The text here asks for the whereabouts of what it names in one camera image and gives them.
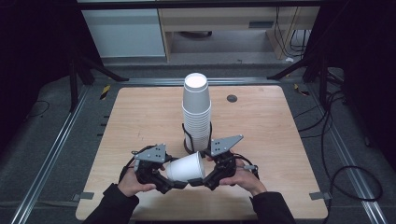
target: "cup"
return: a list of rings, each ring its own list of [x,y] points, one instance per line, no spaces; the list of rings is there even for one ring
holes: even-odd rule
[[[201,114],[210,108],[206,76],[192,73],[184,79],[183,108],[191,114]]]
[[[171,181],[188,182],[196,178],[205,178],[205,169],[201,154],[196,152],[187,157],[170,162],[166,166],[166,175]]]

